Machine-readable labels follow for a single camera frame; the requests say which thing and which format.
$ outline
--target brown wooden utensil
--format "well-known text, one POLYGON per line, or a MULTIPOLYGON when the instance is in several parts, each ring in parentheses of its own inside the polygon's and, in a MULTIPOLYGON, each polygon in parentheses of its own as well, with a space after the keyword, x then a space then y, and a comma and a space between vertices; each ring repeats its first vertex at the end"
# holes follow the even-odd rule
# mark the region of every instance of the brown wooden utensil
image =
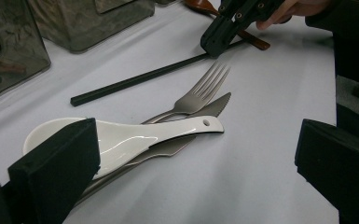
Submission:
MULTIPOLYGON (((208 13, 215 16, 219 15, 219 12, 214 8, 214 6, 209 0, 184 0, 184 3, 187 7, 198 12, 208 13)), ((266 41, 261 40, 244 30, 240 30, 237 35, 239 35, 242 39, 246 40, 251 45, 257 47, 258 49, 266 50, 270 47, 270 44, 266 41)))

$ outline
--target ceramic spoon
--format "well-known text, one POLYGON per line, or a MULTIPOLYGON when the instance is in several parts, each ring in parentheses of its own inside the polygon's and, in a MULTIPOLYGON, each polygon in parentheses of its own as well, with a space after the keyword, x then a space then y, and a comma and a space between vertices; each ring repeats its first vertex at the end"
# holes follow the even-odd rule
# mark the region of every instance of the ceramic spoon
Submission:
MULTIPOLYGON (((80 118, 54 119, 36 127, 23 146, 26 154, 64 126, 80 118)), ((107 175, 124 165, 149 147, 168 139, 193 133, 222 133, 216 117, 202 116, 147 125, 126 125, 97 120, 101 169, 94 179, 107 175)))
MULTIPOLYGON (((214 8, 212 3, 208 0, 185 0, 185 5, 199 12, 209 13, 215 16, 218 16, 220 13, 214 8)), ((254 35, 247 33, 244 30, 240 30, 238 35, 247 40, 251 45, 257 47, 258 49, 269 49, 270 44, 261 40, 254 35)))

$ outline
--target white spoon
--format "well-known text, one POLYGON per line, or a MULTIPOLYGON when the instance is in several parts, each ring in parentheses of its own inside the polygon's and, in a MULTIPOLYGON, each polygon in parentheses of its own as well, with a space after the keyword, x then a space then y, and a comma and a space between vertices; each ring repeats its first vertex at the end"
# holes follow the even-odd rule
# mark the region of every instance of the white spoon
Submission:
MULTIPOLYGON (((81 118, 54 119, 33 129, 25 139, 24 154, 47 140, 64 126, 81 118)), ((94 179, 115 171, 149 147, 178 136, 193 133, 222 133, 220 121, 212 116, 146 124, 127 125, 97 120, 101 168, 94 179)))

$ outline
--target metal knife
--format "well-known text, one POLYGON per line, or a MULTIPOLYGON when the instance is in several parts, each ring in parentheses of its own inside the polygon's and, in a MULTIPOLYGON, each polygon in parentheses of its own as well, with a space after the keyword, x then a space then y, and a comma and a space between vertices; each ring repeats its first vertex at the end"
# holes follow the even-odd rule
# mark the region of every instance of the metal knife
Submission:
MULTIPOLYGON (((192 115, 187 116, 187 118, 194 118, 199 116, 219 116, 223 109, 226 107, 228 100, 231 96, 231 92, 226 93, 224 96, 219 99, 209 103, 202 110, 192 115)), ((193 141, 197 135, 188 135, 184 137, 175 138, 166 142, 162 142, 152 146, 149 150, 135 157, 122 167, 118 168, 116 171, 105 175, 99 179, 93 180, 89 186, 85 189, 81 195, 79 201, 76 205, 84 202, 92 194, 96 193, 98 190, 102 189, 106 185, 110 184, 115 179, 126 174, 129 170, 135 168, 137 165, 141 164, 144 161, 155 157, 171 157, 178 153, 180 150, 185 148, 191 141, 193 141)))

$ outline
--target sleeve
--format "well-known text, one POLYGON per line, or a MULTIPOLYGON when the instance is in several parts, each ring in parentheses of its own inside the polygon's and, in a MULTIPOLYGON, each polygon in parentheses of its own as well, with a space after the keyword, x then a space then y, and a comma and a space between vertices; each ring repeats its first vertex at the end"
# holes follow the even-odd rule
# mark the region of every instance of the sleeve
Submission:
POLYGON ((306 18, 310 27, 331 31, 359 41, 359 0, 334 0, 326 11, 306 18))

